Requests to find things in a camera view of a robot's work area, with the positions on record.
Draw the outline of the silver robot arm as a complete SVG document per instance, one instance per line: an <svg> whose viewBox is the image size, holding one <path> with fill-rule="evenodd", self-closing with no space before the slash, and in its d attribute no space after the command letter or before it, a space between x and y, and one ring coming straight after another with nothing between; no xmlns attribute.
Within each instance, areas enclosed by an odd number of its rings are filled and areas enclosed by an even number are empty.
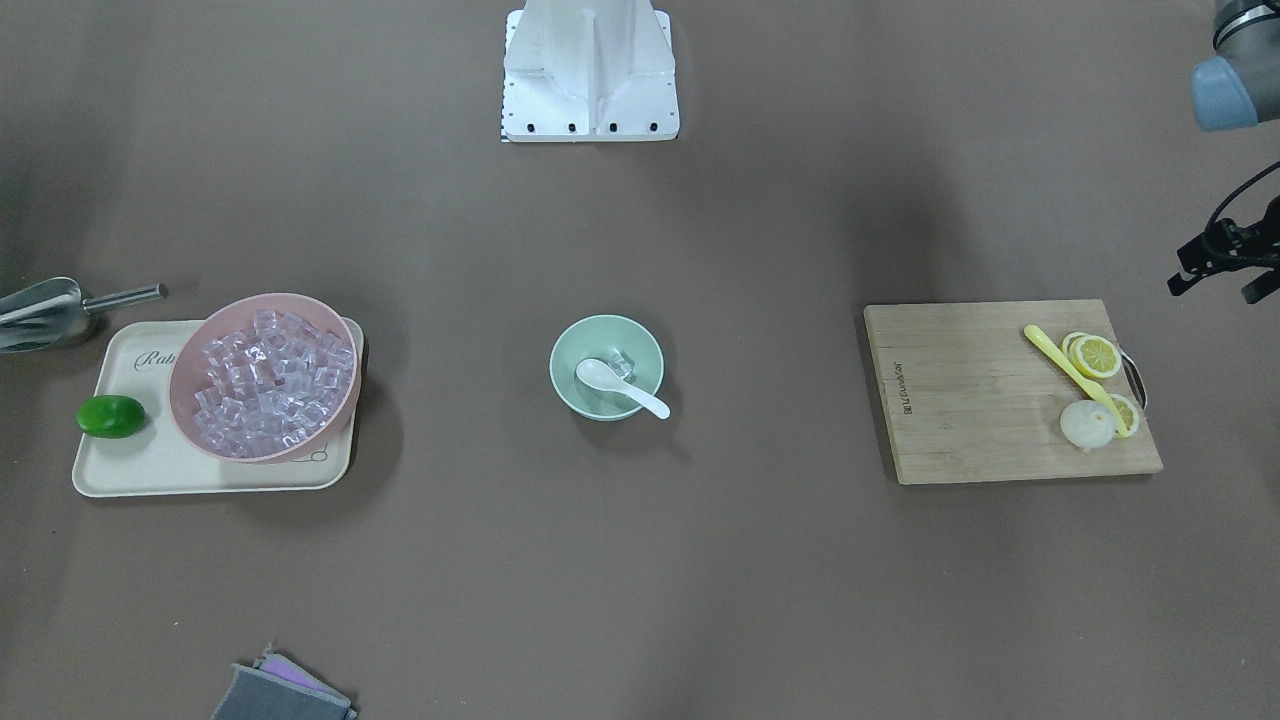
<svg viewBox="0 0 1280 720"><path fill-rule="evenodd" d="M1244 129L1279 117L1279 9L1275 1L1220 1L1212 32L1213 54L1194 65L1190 99L1203 132ZM1202 281L1224 273L1260 269L1242 287L1257 304L1279 287L1279 200L1271 199L1253 224L1224 217L1230 204L1260 181L1277 173L1272 161L1234 188L1210 214L1202 232L1178 250L1179 269L1167 291L1180 297Z"/></svg>

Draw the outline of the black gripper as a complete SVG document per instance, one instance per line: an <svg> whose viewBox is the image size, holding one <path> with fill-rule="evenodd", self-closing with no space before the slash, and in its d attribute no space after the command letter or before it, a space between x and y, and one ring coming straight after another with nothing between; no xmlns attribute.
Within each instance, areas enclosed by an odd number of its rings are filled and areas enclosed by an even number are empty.
<svg viewBox="0 0 1280 720"><path fill-rule="evenodd" d="M1261 302L1279 288L1279 197L1252 225L1213 217L1204 231L1178 249L1176 256L1179 270L1167 279L1171 296L1183 296L1211 275L1261 269L1261 275L1242 287L1247 304Z"/></svg>

